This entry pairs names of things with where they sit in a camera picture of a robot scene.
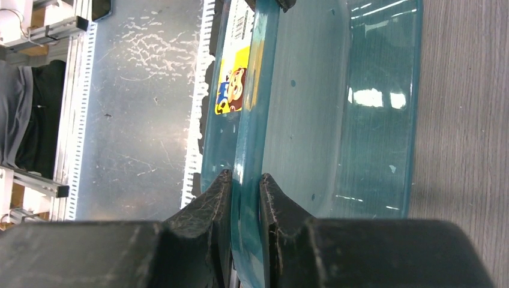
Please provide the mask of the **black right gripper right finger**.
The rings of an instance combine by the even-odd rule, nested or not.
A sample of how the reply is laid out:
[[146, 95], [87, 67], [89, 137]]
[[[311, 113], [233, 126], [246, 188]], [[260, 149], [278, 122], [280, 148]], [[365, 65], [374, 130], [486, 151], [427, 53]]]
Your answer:
[[493, 287], [453, 223], [316, 218], [268, 173], [259, 192], [267, 287]]

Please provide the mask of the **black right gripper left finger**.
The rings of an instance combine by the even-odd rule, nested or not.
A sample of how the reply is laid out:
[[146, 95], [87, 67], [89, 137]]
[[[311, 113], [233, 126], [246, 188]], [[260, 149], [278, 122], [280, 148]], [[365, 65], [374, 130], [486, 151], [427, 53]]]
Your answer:
[[1, 235], [2, 287], [229, 287], [232, 173], [164, 221], [26, 223]]

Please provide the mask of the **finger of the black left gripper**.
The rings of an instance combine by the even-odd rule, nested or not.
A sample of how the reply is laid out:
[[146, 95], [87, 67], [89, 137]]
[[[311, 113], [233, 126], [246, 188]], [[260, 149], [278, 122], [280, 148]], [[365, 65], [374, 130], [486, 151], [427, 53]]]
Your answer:
[[[256, 0], [244, 0], [244, 2], [252, 11], [255, 11]], [[275, 0], [275, 2], [285, 13], [296, 4], [297, 0]]]

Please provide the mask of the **teal transparent plastic tub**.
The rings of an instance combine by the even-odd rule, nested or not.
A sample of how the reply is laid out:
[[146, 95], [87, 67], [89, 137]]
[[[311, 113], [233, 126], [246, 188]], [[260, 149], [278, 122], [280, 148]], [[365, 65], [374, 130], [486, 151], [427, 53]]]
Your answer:
[[265, 287], [259, 181], [319, 218], [404, 218], [422, 1], [256, 1], [233, 168], [233, 262]]

